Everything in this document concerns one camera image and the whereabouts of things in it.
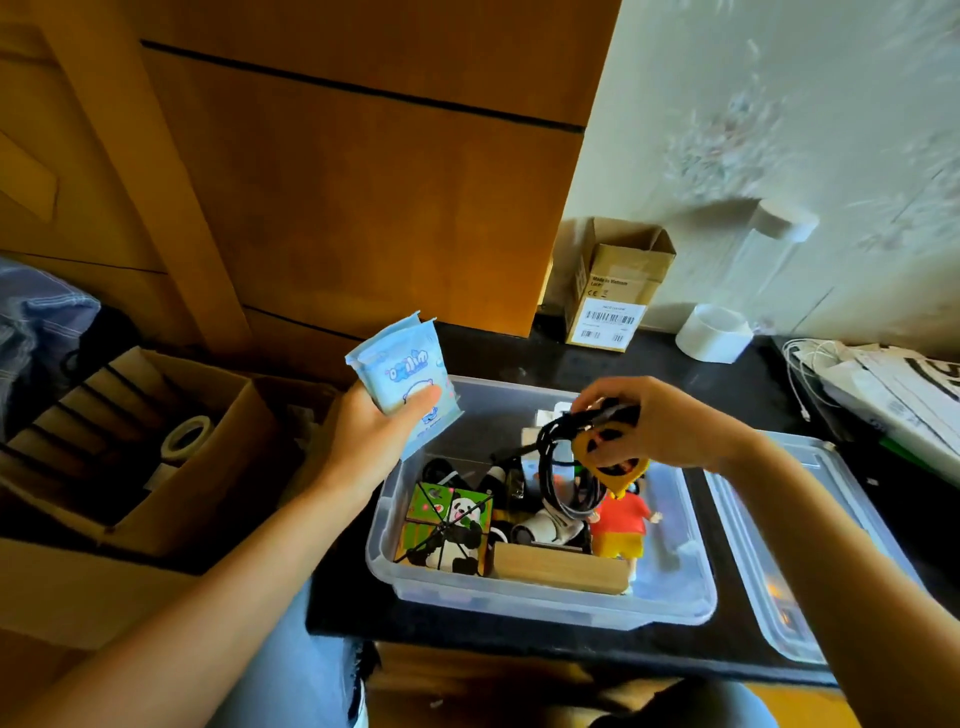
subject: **cardboard box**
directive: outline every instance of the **cardboard box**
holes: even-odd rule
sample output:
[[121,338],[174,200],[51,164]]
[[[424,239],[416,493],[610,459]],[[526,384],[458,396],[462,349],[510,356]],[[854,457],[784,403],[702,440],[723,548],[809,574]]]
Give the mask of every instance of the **cardboard box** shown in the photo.
[[0,539],[0,629],[100,649],[159,611],[197,577]]
[[[102,369],[86,381],[95,394],[78,387],[60,401],[75,414],[51,407],[5,446],[0,485],[99,543],[164,556],[202,534],[278,424],[246,376],[139,348],[110,366],[120,376]],[[159,441],[199,413],[212,434],[144,492]]]
[[564,308],[566,343],[626,351],[676,256],[660,226],[591,218]]

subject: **hand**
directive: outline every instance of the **hand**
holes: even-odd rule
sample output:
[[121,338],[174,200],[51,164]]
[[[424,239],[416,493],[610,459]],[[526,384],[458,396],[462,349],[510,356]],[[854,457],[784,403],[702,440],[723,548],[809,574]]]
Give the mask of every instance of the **hand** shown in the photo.
[[733,417],[651,376],[597,379],[573,402],[571,411],[589,409],[604,397],[637,402],[640,420],[631,432],[597,447],[592,457],[601,468],[638,457],[718,472],[757,436]]
[[334,482],[347,484],[366,502],[390,474],[414,425],[437,404],[441,392],[436,384],[425,387],[388,416],[358,381],[340,400],[333,445],[319,479],[331,486]]

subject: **blue snack package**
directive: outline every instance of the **blue snack package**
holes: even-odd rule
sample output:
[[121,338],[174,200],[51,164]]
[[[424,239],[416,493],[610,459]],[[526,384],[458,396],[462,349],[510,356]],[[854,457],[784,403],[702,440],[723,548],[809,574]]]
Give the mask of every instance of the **blue snack package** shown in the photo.
[[406,460],[464,413],[446,373],[434,319],[421,323],[419,313],[390,324],[347,354],[347,364],[384,414],[393,414],[407,397],[431,384],[443,390],[437,406],[410,433],[400,460]]

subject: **jeans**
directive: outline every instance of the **jeans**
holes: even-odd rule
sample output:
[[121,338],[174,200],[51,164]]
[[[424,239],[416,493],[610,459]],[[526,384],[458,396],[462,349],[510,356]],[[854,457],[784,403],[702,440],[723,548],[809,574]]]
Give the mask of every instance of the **jeans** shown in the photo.
[[[310,635],[309,582],[260,647],[207,728],[352,728],[348,717],[360,643]],[[776,728],[763,702],[738,683],[683,680],[642,710],[604,716],[595,728]]]
[[351,728],[360,642],[306,631],[310,582],[280,622],[207,728]]

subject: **wooden door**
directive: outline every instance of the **wooden door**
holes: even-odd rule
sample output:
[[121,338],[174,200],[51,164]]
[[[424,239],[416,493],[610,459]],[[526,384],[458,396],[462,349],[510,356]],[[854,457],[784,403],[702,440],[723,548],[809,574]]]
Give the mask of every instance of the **wooden door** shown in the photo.
[[130,10],[241,304],[361,338],[527,335],[617,5]]

